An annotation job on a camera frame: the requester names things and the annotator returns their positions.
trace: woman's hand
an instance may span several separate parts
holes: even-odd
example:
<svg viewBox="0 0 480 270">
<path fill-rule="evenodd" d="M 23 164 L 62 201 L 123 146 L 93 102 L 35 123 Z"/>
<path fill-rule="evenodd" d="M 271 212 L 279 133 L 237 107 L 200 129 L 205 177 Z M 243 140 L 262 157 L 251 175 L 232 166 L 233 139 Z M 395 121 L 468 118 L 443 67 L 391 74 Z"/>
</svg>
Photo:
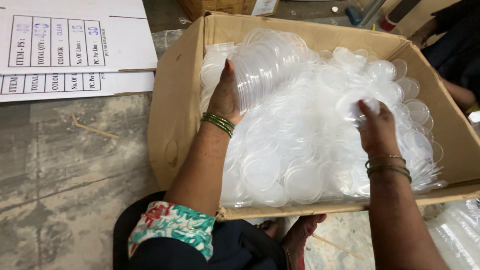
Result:
<svg viewBox="0 0 480 270">
<path fill-rule="evenodd" d="M 210 99 L 207 112 L 221 116 L 232 122 L 232 124 L 237 125 L 245 114 L 240 115 L 240 110 L 236 105 L 235 93 L 233 92 L 234 87 L 236 85 L 233 64 L 232 61 L 227 59 L 220 76 L 220 82 Z"/>
<path fill-rule="evenodd" d="M 380 113 L 376 115 L 359 100 L 360 111 L 367 118 L 366 124 L 359 129 L 361 146 L 369 158 L 378 156 L 400 156 L 395 137 L 395 119 L 387 106 L 380 102 Z"/>
</svg>

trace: blue handwritten number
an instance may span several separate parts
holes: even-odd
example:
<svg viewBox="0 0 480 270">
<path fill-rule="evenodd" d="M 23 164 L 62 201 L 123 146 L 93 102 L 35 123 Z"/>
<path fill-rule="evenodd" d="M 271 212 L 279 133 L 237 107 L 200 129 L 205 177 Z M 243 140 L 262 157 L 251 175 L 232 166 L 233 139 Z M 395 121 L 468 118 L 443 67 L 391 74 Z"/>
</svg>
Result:
<svg viewBox="0 0 480 270">
<path fill-rule="evenodd" d="M 49 28 L 50 26 L 47 24 L 35 24 L 35 29 L 33 30 L 35 32 L 35 36 L 39 38 L 44 38 L 47 34 L 45 34 L 47 31 L 45 30 L 46 28 Z"/>
<path fill-rule="evenodd" d="M 48 24 L 35 24 L 35 28 L 49 28 L 49 25 Z"/>
<path fill-rule="evenodd" d="M 83 33 L 82 29 L 83 27 L 80 26 L 80 25 L 72 25 L 72 29 L 73 29 L 73 32 L 79 32 L 79 33 Z"/>
<path fill-rule="evenodd" d="M 18 24 L 17 25 L 17 31 L 20 31 L 24 34 L 27 34 L 28 31 L 30 31 L 30 25 L 25 25 L 25 24 Z"/>
<path fill-rule="evenodd" d="M 98 35 L 98 32 L 97 32 L 98 28 L 91 26 L 91 27 L 88 28 L 88 30 L 90 30 L 88 32 L 89 35 L 94 35 L 94 34 L 95 34 L 95 36 Z"/>
</svg>

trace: stack of plastic lids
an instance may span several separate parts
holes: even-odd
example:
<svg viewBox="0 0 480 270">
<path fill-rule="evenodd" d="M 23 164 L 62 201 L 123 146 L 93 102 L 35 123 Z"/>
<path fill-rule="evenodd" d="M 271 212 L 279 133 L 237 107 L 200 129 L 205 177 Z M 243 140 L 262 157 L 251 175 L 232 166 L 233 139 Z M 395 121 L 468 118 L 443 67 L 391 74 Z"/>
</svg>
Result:
<svg viewBox="0 0 480 270">
<path fill-rule="evenodd" d="M 268 46 L 260 46 L 261 40 L 270 35 L 275 38 L 268 38 L 271 42 L 268 46 L 276 49 L 263 49 Z M 275 62 L 277 51 L 287 51 L 283 49 L 287 47 L 284 40 L 279 37 L 294 39 L 292 44 L 298 46 L 293 47 L 300 52 L 305 50 L 305 43 L 297 35 L 254 29 L 244 43 L 258 47 L 240 44 L 229 56 L 236 59 L 237 83 L 246 76 L 239 56 L 255 55 L 245 58 L 244 63 L 255 61 L 253 59 Z M 230 50 L 236 49 L 233 44 L 229 46 Z M 244 100 L 256 100 L 248 103 L 249 106 L 259 104 L 244 107 L 250 111 L 230 140 L 222 205 L 278 207 L 287 203 L 311 204 L 323 199 L 369 197 L 370 181 L 365 169 L 368 157 L 357 130 L 366 121 L 357 107 L 359 99 L 376 113 L 380 110 L 378 100 L 382 101 L 393 113 L 398 146 L 407 159 L 414 191 L 445 184 L 437 179 L 441 168 L 436 163 L 442 158 L 443 150 L 433 140 L 433 119 L 427 105 L 416 99 L 419 83 L 405 77 L 405 61 L 379 60 L 363 49 L 306 50 L 302 67 L 298 65 L 300 61 L 297 62 L 300 57 L 293 57 L 294 61 L 285 61 L 285 66 L 277 70 L 258 69 L 264 72 L 259 74 L 271 74 L 267 80 L 259 74 L 251 77 L 251 82 L 262 85 L 268 93 L 260 97 L 252 91 L 255 88 L 243 92 Z M 224 61 L 224 54 L 207 50 L 201 73 L 203 97 L 211 95 L 215 84 L 209 82 L 218 82 Z M 215 63 L 215 72 L 205 74 L 206 66 L 211 63 Z M 282 71 L 283 75 L 279 76 L 278 70 L 289 72 Z M 202 103 L 201 111 L 206 106 L 208 102 Z"/>
<path fill-rule="evenodd" d="M 282 84 L 295 81 L 305 66 L 308 48 L 288 32 L 256 28 L 229 58 L 235 68 L 241 112 L 253 110 Z"/>
</svg>

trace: wooden stick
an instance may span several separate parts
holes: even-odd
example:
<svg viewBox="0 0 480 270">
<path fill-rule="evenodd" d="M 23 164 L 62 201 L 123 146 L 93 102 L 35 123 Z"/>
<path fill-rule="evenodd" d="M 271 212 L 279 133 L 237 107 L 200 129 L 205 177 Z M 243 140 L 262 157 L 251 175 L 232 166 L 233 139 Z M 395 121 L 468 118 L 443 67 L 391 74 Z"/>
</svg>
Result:
<svg viewBox="0 0 480 270">
<path fill-rule="evenodd" d="M 107 133 L 107 132 L 104 132 L 104 131 L 101 131 L 101 130 L 98 130 L 98 129 L 95 129 L 95 128 L 91 128 L 91 127 L 88 127 L 88 126 L 79 124 L 79 123 L 77 122 L 77 118 L 75 117 L 75 114 L 73 113 L 73 111 L 70 112 L 70 115 L 72 116 L 73 123 L 74 123 L 76 126 L 79 126 L 79 127 L 81 127 L 81 128 L 84 128 L 84 129 L 87 129 L 87 130 L 90 130 L 90 131 L 93 131 L 93 132 L 100 133 L 100 134 L 102 134 L 102 135 L 110 136 L 110 137 L 115 138 L 115 139 L 120 138 L 120 137 L 117 136 L 117 135 L 113 135 L 113 134 L 110 134 L 110 133 Z"/>
<path fill-rule="evenodd" d="M 325 243 L 327 243 L 327 244 L 329 244 L 329 245 L 332 245 L 332 246 L 334 246 L 334 247 L 336 247 L 336 248 L 338 248 L 338 249 L 341 249 L 341 250 L 343 250 L 343 251 L 345 251 L 345 252 L 348 252 L 348 253 L 352 254 L 353 256 L 355 256 L 355 257 L 357 257 L 357 258 L 359 258 L 359 259 L 365 260 L 364 257 L 358 255 L 357 253 L 355 253 L 355 252 L 353 252 L 353 251 L 350 251 L 350 250 L 348 250 L 348 249 L 346 249 L 346 248 L 344 248 L 344 247 L 342 247 L 342 246 L 339 246 L 339 245 L 337 245 L 337 244 L 335 244 L 335 243 L 332 243 L 332 242 L 326 240 L 326 239 L 323 238 L 323 237 L 320 237 L 320 236 L 318 236 L 318 235 L 316 235 L 316 234 L 313 234 L 312 236 L 315 237 L 315 238 L 317 238 L 318 240 L 324 241 Z"/>
</svg>

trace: foot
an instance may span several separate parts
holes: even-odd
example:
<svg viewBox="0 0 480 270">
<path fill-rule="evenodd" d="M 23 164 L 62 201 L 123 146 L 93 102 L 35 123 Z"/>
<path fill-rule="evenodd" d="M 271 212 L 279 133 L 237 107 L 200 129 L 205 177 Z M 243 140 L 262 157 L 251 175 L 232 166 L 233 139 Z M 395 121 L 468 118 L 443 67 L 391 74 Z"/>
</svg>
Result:
<svg viewBox="0 0 480 270">
<path fill-rule="evenodd" d="M 285 248 L 289 270 L 305 270 L 303 260 L 303 248 L 307 243 L 307 238 L 313 234 L 317 224 L 325 221 L 326 214 L 301 216 L 293 224 L 287 235 L 283 238 L 281 244 Z"/>
<path fill-rule="evenodd" d="M 273 238 L 278 229 L 278 223 L 275 221 L 264 221 L 260 225 L 255 225 L 255 227 L 263 230 L 268 236 Z"/>
</svg>

